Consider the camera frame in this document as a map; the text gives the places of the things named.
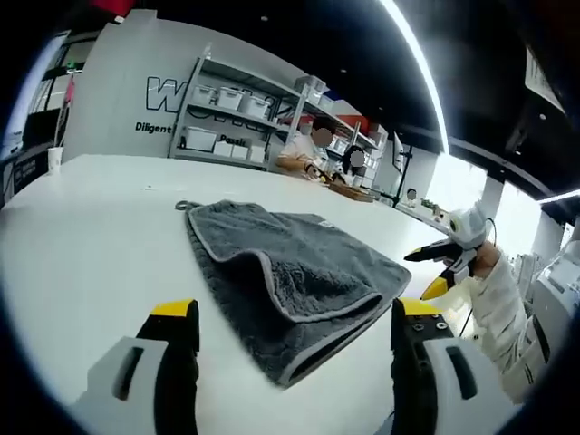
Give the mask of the person's right hand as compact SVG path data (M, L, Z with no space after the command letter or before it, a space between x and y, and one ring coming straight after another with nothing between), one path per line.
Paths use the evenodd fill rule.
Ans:
M495 245L489 241L484 242L477 250L472 267L473 275L481 279L487 278L500 257L501 252Z

